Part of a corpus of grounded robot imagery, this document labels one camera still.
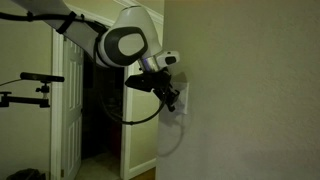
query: doorway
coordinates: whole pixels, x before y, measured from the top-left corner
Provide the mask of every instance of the doorway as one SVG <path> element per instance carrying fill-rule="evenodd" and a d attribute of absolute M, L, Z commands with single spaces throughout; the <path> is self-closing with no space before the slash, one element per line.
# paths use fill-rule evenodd
<path fill-rule="evenodd" d="M 123 116 L 124 68 L 99 68 L 84 55 L 82 165 L 76 179 L 120 178 L 122 125 L 104 112 Z"/>

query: white door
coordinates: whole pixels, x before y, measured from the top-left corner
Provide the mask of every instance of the white door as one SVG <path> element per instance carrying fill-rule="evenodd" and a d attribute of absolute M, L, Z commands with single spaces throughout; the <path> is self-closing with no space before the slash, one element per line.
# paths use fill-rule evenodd
<path fill-rule="evenodd" d="M 65 40 L 63 44 L 62 176 L 73 180 L 81 165 L 83 50 Z"/>

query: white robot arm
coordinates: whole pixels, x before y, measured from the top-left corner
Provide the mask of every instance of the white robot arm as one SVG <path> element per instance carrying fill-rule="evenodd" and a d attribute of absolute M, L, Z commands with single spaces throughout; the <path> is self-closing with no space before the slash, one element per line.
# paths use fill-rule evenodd
<path fill-rule="evenodd" d="M 179 53 L 162 52 L 154 24 L 148 12 L 140 6 L 125 8 L 113 26 L 97 32 L 83 17 L 72 12 L 62 0 L 12 0 L 32 15 L 68 15 L 65 20 L 44 20 L 57 32 L 83 48 L 91 57 L 98 55 L 102 67 L 125 67 L 139 62 L 144 72 L 158 72 L 179 61 Z M 94 48 L 98 36 L 97 49 Z"/>

